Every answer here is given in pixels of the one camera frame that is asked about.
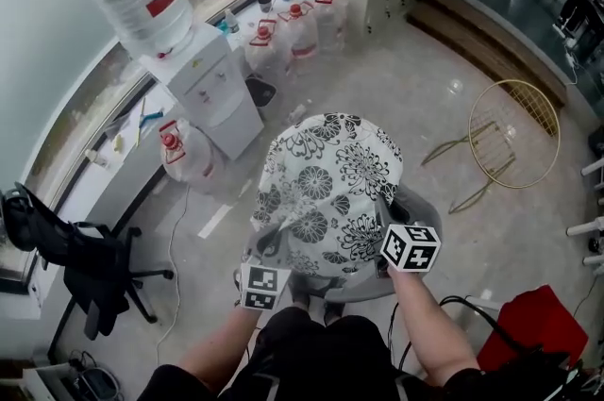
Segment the white floral cloth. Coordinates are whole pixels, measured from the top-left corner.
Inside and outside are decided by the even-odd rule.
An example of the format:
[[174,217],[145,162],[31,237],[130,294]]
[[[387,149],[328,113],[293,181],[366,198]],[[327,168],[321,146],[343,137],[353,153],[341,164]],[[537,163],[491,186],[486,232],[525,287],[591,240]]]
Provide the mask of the white floral cloth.
[[374,202],[390,205],[403,173],[400,149],[358,116],[330,113],[272,141],[260,178],[257,230],[288,228],[288,264],[310,276],[356,272],[381,240]]

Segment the round wire chair back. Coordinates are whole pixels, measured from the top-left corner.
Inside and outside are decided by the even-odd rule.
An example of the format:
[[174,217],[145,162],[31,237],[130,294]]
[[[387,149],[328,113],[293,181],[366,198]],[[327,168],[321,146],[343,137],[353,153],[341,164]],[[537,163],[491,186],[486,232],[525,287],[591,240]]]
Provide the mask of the round wire chair back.
[[528,188],[544,179],[560,151],[556,110],[539,89],[521,80],[486,89],[472,107],[468,129],[478,166],[506,188]]

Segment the wire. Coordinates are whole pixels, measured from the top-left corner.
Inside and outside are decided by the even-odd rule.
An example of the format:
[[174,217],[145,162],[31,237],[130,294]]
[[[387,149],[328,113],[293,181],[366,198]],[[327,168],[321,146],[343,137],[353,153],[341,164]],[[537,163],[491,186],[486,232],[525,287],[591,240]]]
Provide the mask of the wire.
[[[78,353],[79,359],[74,356],[75,353]],[[69,353],[69,357],[67,360],[68,360],[68,362],[77,360],[81,364],[83,369],[90,369],[88,362],[86,362],[86,358],[88,358],[90,361],[92,361],[92,364],[94,364],[94,367],[98,367],[96,360],[92,357],[91,353],[88,351],[80,351],[79,349],[74,349],[74,350],[72,350],[72,352]]]
[[[439,303],[439,306],[445,306],[446,304],[452,304],[452,303],[457,303],[457,304],[462,304],[470,309],[472,309],[474,312],[476,312],[477,314],[479,314],[485,321],[487,321],[487,323],[489,324],[489,326],[491,326],[493,328],[493,331],[496,332],[499,337],[501,337],[501,339],[509,346],[511,347],[514,351],[520,353],[520,354],[524,354],[528,351],[530,351],[531,349],[528,347],[525,347],[524,345],[522,345],[521,343],[519,343],[518,341],[515,341],[512,336],[502,327],[500,326],[497,321],[491,317],[488,313],[486,313],[484,310],[476,307],[474,304],[471,304],[470,302],[468,302],[467,300],[465,300],[462,297],[459,297],[458,295],[449,295],[448,297],[445,297],[443,300],[441,300],[441,302]],[[391,341],[391,331],[392,331],[392,326],[394,323],[394,316],[396,313],[396,308],[398,307],[398,304],[396,304],[396,306],[394,306],[394,311],[393,311],[393,315],[390,319],[390,324],[391,324],[391,329],[389,330],[389,342]],[[398,363],[398,370],[402,371],[403,370],[403,364],[405,363],[405,359],[407,358],[407,355],[409,354],[409,351],[411,351],[411,343],[407,344],[407,347],[405,347],[405,351],[403,352],[403,355],[400,358],[400,362]]]
[[577,308],[575,309],[575,311],[573,312],[573,319],[575,318],[575,316],[577,315],[577,312],[579,312],[579,307],[581,307],[581,304],[583,302],[585,302],[588,297],[590,296],[590,294],[592,293],[592,290],[594,289],[594,287],[596,286],[596,282],[597,282],[597,277],[594,278],[594,283],[592,284],[592,287],[590,287],[589,291],[587,292],[587,295],[585,295],[581,301],[579,302],[579,304],[577,305]]
[[393,329],[394,329],[394,318],[396,317],[396,309],[398,309],[398,302],[394,306],[393,313],[390,316],[390,326],[388,327],[388,350],[390,351],[390,358],[394,364],[394,346],[393,346]]
[[180,218],[178,218],[178,220],[176,220],[176,223],[174,223],[174,227],[172,228],[172,234],[170,235],[170,242],[168,243],[168,258],[170,259],[170,263],[172,264],[172,268],[174,270],[174,275],[175,275],[175,282],[176,282],[176,312],[174,314],[174,320],[172,321],[172,324],[170,325],[170,327],[168,327],[168,330],[166,330],[165,334],[161,337],[161,339],[159,339],[158,343],[155,346],[155,359],[156,359],[156,364],[158,366],[159,366],[159,346],[170,335],[170,332],[172,332],[172,329],[176,325],[176,320],[178,319],[178,312],[180,311],[180,284],[178,282],[178,268],[176,267],[176,264],[174,262],[174,257],[172,255],[172,243],[174,242],[174,234],[176,233],[176,227],[187,214],[187,209],[189,208],[189,192],[190,191],[191,191],[191,185],[188,185],[187,192],[185,194],[185,208],[182,211]]

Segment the chair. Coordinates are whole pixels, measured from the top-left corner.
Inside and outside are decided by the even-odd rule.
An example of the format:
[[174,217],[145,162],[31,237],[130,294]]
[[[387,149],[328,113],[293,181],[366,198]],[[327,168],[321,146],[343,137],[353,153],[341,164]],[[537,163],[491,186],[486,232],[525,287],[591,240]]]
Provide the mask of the chair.
[[131,227],[126,239],[116,239],[104,225],[65,223],[25,186],[0,194],[0,217],[8,238],[20,250],[38,249],[48,262],[65,267],[63,281],[77,304],[86,312],[84,333],[94,340],[108,336],[115,319],[129,308],[126,293],[150,323],[158,319],[145,309],[136,289],[146,276],[174,278],[170,270],[130,272],[132,239],[141,236]]

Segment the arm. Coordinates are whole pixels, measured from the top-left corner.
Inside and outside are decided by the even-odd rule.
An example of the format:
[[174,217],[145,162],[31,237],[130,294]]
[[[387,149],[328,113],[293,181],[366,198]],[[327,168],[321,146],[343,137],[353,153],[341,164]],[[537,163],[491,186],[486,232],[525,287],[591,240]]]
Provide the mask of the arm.
[[465,334],[441,309],[416,274],[389,267],[413,349],[439,386],[463,369],[479,369]]
[[235,308],[225,324],[185,354],[178,366],[212,393],[220,393],[235,374],[260,314],[260,310]]

